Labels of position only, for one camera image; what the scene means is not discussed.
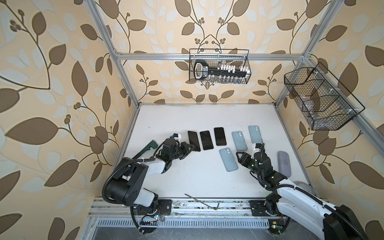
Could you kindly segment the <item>pale blue phone case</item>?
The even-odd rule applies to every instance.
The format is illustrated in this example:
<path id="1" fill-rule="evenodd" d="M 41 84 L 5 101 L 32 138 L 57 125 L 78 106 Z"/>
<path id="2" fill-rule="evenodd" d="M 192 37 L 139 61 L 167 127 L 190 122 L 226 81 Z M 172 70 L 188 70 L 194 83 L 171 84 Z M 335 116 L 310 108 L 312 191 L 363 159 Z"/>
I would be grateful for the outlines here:
<path id="1" fill-rule="evenodd" d="M 238 152 L 245 152 L 248 149 L 243 132 L 232 132 L 232 138 L 235 144 L 235 148 Z"/>
<path id="2" fill-rule="evenodd" d="M 238 169 L 235 157 L 230 148 L 220 149 L 219 154 L 227 172 L 233 172 Z"/>
<path id="3" fill-rule="evenodd" d="M 248 126 L 251 142 L 253 144 L 263 144 L 263 138 L 260 131 L 260 127 L 256 125 Z"/>

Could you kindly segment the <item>black phone front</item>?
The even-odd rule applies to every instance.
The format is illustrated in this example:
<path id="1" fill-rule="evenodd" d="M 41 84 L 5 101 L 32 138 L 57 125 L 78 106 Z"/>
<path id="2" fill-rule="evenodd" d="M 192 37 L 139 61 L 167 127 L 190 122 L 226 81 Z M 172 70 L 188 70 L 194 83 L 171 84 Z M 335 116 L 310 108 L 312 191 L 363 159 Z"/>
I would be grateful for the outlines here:
<path id="1" fill-rule="evenodd" d="M 188 137 L 190 144 L 194 146 L 193 151 L 200 152 L 201 148 L 197 132 L 188 131 Z"/>

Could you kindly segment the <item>black phone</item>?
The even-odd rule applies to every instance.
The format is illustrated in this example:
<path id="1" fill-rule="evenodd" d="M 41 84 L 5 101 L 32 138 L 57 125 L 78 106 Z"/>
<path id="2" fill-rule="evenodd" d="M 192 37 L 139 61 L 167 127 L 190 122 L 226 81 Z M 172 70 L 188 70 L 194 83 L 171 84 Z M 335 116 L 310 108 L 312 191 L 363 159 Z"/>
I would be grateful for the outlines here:
<path id="1" fill-rule="evenodd" d="M 201 148 L 197 132 L 188 131 L 188 137 L 190 144 L 194 146 L 193 151 L 200 152 Z"/>
<path id="2" fill-rule="evenodd" d="M 214 128 L 214 134 L 215 134 L 215 140 L 216 140 L 217 146 L 226 146 L 227 145 L 225 131 L 224 131 L 223 127 Z"/>
<path id="3" fill-rule="evenodd" d="M 212 150 L 214 148 L 214 145 L 213 145 L 210 131 L 202 131 L 200 132 L 200 136 L 201 136 L 203 150 L 204 151 Z"/>

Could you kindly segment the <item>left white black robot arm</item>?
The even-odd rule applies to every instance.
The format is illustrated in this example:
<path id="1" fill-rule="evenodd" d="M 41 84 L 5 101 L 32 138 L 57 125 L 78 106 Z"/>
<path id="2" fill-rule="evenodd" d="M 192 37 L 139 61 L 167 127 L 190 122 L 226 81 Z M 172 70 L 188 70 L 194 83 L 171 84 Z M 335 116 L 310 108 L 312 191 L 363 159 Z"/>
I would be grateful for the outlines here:
<path id="1" fill-rule="evenodd" d="M 159 197 L 143 188 L 145 178 L 165 173 L 174 160 L 185 159 L 194 149 L 194 145 L 180 142 L 178 134 L 170 136 L 161 144 L 150 141 L 133 158 L 124 157 L 119 162 L 104 183 L 103 200 L 110 204 L 138 207 L 142 213 L 159 214 Z"/>

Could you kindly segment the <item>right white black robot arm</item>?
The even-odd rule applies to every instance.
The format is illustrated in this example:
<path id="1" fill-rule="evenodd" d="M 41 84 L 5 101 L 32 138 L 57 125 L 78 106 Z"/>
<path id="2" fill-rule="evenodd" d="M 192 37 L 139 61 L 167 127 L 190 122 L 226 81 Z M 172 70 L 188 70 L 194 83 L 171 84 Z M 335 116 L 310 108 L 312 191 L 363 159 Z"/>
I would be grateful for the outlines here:
<path id="1" fill-rule="evenodd" d="M 250 170 L 261 187 L 270 192 L 265 201 L 268 215 L 287 216 L 321 240 L 368 239 L 350 208 L 328 203 L 275 171 L 264 144 L 256 144 L 252 155 L 237 152 L 236 156 L 238 162 Z"/>

